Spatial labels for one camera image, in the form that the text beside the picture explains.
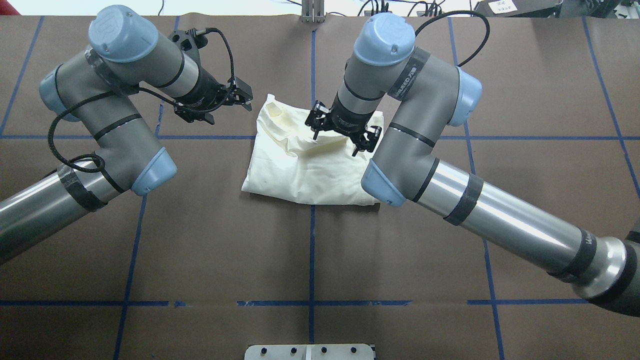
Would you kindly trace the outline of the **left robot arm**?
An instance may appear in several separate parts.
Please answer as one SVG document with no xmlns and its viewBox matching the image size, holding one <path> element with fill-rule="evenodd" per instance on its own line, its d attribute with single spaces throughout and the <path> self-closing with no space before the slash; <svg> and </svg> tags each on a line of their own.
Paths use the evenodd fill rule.
<svg viewBox="0 0 640 360">
<path fill-rule="evenodd" d="M 98 12 L 86 49 L 39 85 L 41 100 L 55 112 L 47 142 L 60 165 L 2 201 L 2 264 L 119 194 L 144 196 L 176 175 L 176 164 L 130 96 L 156 96 L 188 123 L 213 125 L 212 112 L 222 106 L 251 110 L 246 82 L 235 73 L 218 82 L 201 64 L 206 34 L 217 31 L 192 28 L 166 37 L 130 7 Z"/>
</svg>

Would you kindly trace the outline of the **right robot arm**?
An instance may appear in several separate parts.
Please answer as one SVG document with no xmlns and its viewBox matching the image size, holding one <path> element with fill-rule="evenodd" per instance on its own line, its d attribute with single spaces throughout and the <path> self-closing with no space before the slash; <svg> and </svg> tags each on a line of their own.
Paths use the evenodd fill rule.
<svg viewBox="0 0 640 360">
<path fill-rule="evenodd" d="M 417 203 L 570 284 L 588 303 L 638 317 L 638 224 L 623 240 L 597 237 L 434 156 L 444 128 L 466 123 L 483 88 L 416 46 L 417 34 L 397 14 L 368 18 L 333 104 L 316 101 L 305 124 L 373 153 L 360 182 L 373 198 Z"/>
</svg>

